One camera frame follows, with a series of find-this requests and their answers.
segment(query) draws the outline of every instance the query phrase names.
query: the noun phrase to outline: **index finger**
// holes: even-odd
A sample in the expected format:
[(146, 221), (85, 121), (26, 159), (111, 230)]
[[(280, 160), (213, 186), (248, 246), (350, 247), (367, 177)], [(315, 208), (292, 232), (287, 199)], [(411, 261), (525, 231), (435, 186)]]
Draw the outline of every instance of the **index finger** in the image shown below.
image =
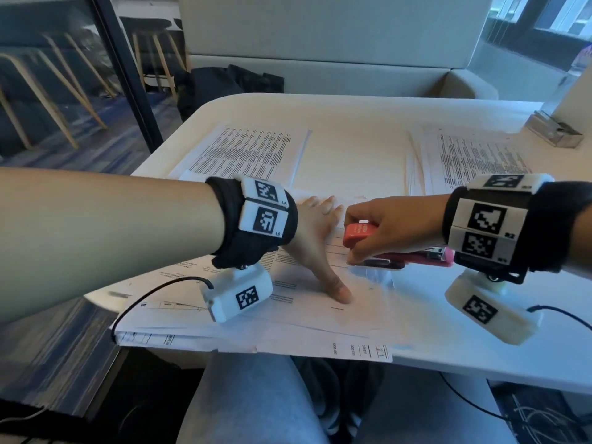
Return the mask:
[(359, 223), (360, 220), (367, 220), (371, 223), (379, 224), (379, 219), (375, 218), (372, 214), (371, 202), (372, 201), (365, 201), (349, 206), (347, 210), (345, 210), (345, 227), (349, 226), (351, 223)]

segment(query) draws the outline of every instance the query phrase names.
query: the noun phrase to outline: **hand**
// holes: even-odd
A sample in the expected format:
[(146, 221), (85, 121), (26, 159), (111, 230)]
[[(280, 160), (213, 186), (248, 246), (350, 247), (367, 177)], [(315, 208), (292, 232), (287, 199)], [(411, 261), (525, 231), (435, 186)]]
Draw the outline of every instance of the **hand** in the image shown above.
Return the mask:
[(298, 228), (294, 239), (284, 249), (301, 265), (310, 269), (329, 296), (349, 304), (352, 292), (335, 274), (327, 261), (325, 240), (343, 215), (343, 205), (335, 207), (335, 197), (321, 202), (316, 196), (298, 206)]
[(378, 230), (356, 243), (347, 262), (357, 265), (385, 252), (413, 252), (444, 243), (442, 221), (449, 195), (392, 196), (350, 206), (345, 226), (368, 220)]

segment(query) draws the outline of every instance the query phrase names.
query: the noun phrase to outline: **table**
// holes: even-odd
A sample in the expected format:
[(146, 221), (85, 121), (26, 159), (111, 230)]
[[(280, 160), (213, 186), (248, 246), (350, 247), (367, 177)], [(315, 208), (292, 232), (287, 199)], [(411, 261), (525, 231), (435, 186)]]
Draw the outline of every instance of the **table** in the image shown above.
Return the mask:
[[(142, 164), (135, 176), (166, 177), (195, 144), (219, 124), (312, 130), (294, 187), (352, 197), (405, 194), (405, 151), (411, 126), (442, 123), (518, 132), (534, 171), (557, 179), (592, 180), (592, 143), (555, 149), (527, 130), (539, 103), (469, 99), (244, 94), (200, 108)], [(489, 335), (448, 305), (443, 294), (462, 268), (410, 265), (393, 276), (411, 349), (393, 349), (393, 361), (427, 369), (481, 375), (491, 380), (592, 394), (592, 335), (575, 321), (545, 313), (541, 330), (522, 346)], [(592, 321), (592, 282), (561, 273), (530, 273), (514, 292), (532, 304), (558, 306)], [(98, 291), (87, 297), (118, 310)]]

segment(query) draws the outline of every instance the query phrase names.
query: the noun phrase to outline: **red stapler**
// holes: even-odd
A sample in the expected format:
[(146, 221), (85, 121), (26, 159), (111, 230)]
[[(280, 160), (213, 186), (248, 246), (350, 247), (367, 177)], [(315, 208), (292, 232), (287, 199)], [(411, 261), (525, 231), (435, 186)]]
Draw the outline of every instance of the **red stapler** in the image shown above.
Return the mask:
[[(352, 223), (345, 228), (343, 245), (351, 249), (357, 242), (372, 235), (378, 226), (371, 223)], [(406, 263), (421, 263), (433, 266), (452, 266), (454, 251), (448, 247), (429, 247), (421, 251), (379, 254), (365, 260), (363, 266), (384, 269), (403, 269)]]

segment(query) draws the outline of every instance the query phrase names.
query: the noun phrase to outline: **table top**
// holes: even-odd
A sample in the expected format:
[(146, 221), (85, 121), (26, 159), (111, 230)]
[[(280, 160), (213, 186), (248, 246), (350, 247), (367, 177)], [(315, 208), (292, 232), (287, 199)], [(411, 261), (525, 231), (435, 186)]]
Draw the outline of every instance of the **table top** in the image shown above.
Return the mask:
[[(307, 141), (293, 187), (348, 198), (404, 195), (409, 128), (438, 123), (519, 132), (517, 146), (536, 172), (556, 179), (592, 180), (592, 143), (556, 149), (522, 129), (539, 103), (469, 99), (244, 94), (200, 108), (134, 172), (164, 178), (201, 139), (224, 123), (307, 126)], [(462, 267), (410, 265), (393, 275), (397, 306), (409, 324), (410, 349), (393, 361), (592, 394), (592, 335), (581, 324), (547, 312), (539, 332), (521, 346), (497, 340), (463, 317), (444, 298)], [(510, 287), (535, 304), (558, 306), (592, 322), (592, 282), (562, 272), (530, 273)], [(117, 309), (100, 291), (87, 295)]]

